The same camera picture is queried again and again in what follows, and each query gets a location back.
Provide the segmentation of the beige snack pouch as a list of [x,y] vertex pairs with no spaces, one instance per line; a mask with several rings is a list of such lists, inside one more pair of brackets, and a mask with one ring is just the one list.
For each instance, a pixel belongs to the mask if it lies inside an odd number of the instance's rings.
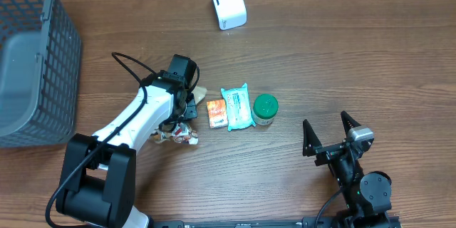
[[150,139],[154,143],[171,141],[174,143],[196,145],[199,141],[197,131],[191,128],[190,121],[197,117],[197,104],[201,102],[207,94],[207,89],[197,86],[191,95],[191,100],[187,103],[186,111],[176,121],[168,122],[159,127]]

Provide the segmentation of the teal wet wipes pack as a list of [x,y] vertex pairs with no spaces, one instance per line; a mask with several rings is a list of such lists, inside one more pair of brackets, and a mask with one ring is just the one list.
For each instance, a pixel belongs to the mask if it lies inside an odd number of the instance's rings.
[[222,88],[221,94],[227,109],[228,131],[256,126],[252,117],[247,83],[240,88]]

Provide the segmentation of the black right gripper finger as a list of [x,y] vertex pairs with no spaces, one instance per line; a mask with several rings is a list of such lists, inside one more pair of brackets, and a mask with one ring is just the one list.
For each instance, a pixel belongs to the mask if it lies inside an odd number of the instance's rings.
[[341,120],[343,123],[343,127],[345,130],[346,135],[350,135],[352,133],[352,129],[360,127],[361,124],[354,120],[346,111],[341,112]]
[[310,157],[316,155],[322,148],[322,144],[307,119],[303,121],[303,132],[303,156]]

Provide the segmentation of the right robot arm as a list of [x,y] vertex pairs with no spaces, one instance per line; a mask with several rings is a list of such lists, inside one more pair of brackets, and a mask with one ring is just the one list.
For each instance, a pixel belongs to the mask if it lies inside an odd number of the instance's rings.
[[[338,190],[323,204],[316,217],[315,227],[398,227],[400,221],[391,219],[392,180],[381,171],[363,172],[359,163],[374,141],[374,132],[355,121],[346,111],[341,112],[346,137],[340,143],[324,146],[308,120],[303,121],[303,155],[314,156],[315,165],[328,166],[336,178]],[[347,209],[323,220],[323,213],[335,198],[342,196]]]

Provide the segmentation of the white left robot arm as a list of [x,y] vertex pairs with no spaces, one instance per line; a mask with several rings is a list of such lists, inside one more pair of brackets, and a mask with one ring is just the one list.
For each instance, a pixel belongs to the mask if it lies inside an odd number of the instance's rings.
[[161,128],[195,118],[199,71],[161,71],[142,81],[136,98],[93,135],[75,134],[66,147],[59,186],[48,205],[82,227],[153,227],[135,207],[137,154]]

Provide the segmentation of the green lid jar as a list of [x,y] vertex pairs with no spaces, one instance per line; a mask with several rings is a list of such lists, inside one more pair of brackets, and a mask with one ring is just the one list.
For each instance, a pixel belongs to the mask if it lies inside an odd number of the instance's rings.
[[279,110],[278,100],[271,94],[259,95],[253,105],[252,117],[257,125],[269,125]]

